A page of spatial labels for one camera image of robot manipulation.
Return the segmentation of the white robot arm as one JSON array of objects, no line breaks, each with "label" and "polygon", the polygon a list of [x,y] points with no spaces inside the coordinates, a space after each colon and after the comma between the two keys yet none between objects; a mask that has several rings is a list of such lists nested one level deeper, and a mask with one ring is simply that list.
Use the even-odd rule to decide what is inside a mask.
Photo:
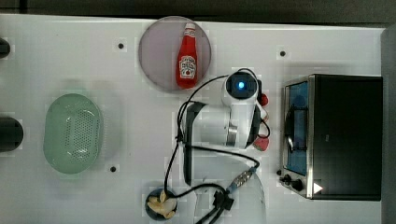
[{"label": "white robot arm", "polygon": [[247,68],[224,78],[220,105],[188,102],[183,175],[192,188],[193,224],[266,224],[260,163],[243,151],[258,138],[261,82]]}]

